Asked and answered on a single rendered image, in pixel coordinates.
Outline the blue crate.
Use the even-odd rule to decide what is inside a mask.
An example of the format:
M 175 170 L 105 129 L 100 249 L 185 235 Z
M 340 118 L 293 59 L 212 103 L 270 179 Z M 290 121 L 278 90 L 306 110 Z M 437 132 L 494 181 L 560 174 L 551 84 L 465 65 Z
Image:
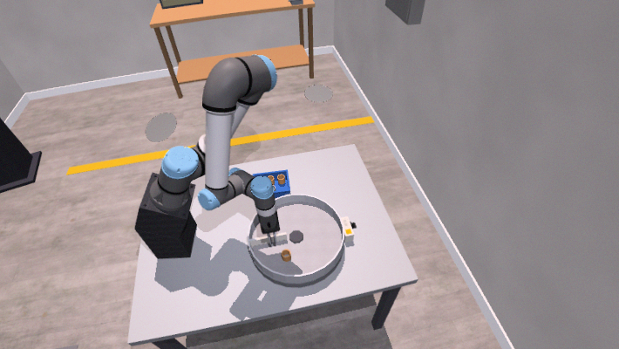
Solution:
M 284 195 L 290 195 L 290 186 L 289 186 L 289 174 L 288 174 L 288 170 L 281 170 L 281 171 L 273 171 L 273 172 L 266 172 L 266 173 L 259 173 L 259 174 L 253 174 L 254 177 L 257 176 L 274 176 L 274 180 L 275 180 L 275 190 L 274 191 L 274 195 L 275 198 L 284 196 Z M 284 175 L 285 176 L 285 183 L 284 184 L 279 184 L 278 183 L 278 179 L 277 176 L 278 175 Z

